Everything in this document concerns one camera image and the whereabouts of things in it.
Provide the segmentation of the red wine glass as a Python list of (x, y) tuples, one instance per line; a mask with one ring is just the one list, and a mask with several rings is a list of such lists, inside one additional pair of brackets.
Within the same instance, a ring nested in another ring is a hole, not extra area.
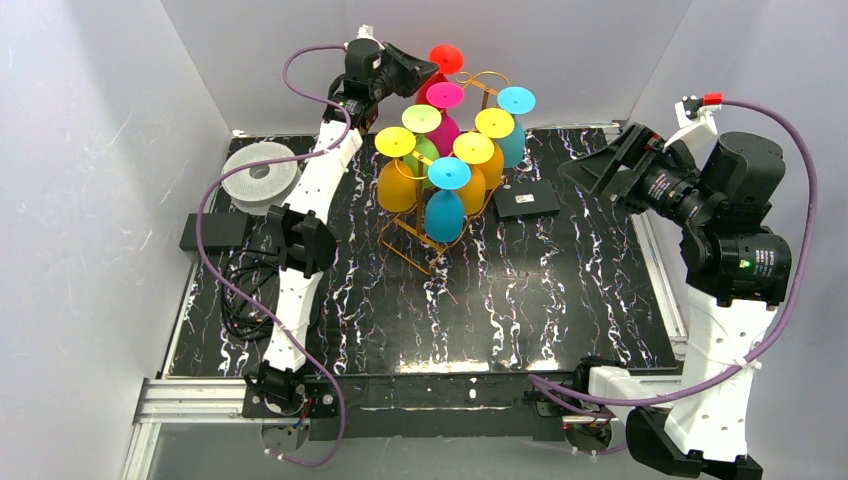
[(426, 94), (437, 83), (447, 81), (447, 76), (458, 73), (464, 66), (465, 58), (461, 51), (450, 44), (438, 44), (429, 53), (429, 61), (438, 65), (438, 71), (433, 74), (418, 90), (415, 103), (427, 104)]

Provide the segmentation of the teal wine glass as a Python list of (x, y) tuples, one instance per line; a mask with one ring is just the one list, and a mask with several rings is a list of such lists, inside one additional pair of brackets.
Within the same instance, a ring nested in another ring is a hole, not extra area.
[(509, 86), (497, 95), (498, 107), (509, 113), (514, 121), (513, 131), (506, 137), (496, 140), (504, 157), (504, 167), (518, 166), (524, 159), (525, 129), (517, 119), (518, 116), (531, 112), (536, 106), (535, 95), (525, 87)]

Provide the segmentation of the blue wine glass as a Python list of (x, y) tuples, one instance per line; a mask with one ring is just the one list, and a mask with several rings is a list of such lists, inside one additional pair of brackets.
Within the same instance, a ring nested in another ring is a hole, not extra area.
[(436, 242), (451, 243), (464, 226), (465, 207), (458, 190), (470, 181), (470, 167), (456, 157), (441, 157), (429, 167), (428, 179), (436, 191), (426, 205), (424, 230)]

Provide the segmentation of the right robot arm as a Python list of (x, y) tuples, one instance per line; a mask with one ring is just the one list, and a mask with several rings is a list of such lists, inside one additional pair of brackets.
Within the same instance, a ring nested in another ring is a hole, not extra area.
[[(690, 327), (681, 399), (639, 406), (643, 387), (620, 368), (589, 365), (581, 390), (612, 399), (632, 458), (667, 475), (759, 479), (745, 438), (759, 346), (789, 283), (788, 243), (763, 225), (785, 173), (781, 147), (764, 137), (721, 134), (703, 167), (685, 142), (634, 124), (612, 144), (559, 167), (590, 195), (631, 213), (647, 210), (682, 232)], [(711, 385), (710, 380), (720, 378)], [(702, 392), (693, 391), (705, 384)]]

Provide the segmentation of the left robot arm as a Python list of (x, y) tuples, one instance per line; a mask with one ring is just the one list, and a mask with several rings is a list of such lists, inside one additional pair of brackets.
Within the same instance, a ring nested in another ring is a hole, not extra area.
[(337, 240), (326, 221), (350, 161), (378, 115), (378, 104), (408, 98), (439, 70), (369, 36), (342, 45), (344, 70), (324, 101), (318, 138), (294, 189), (266, 218), (277, 256), (279, 295), (271, 340), (258, 371), (246, 377), (260, 398), (288, 410), (301, 405), (296, 373), (307, 361), (305, 338), (322, 276), (334, 263)]

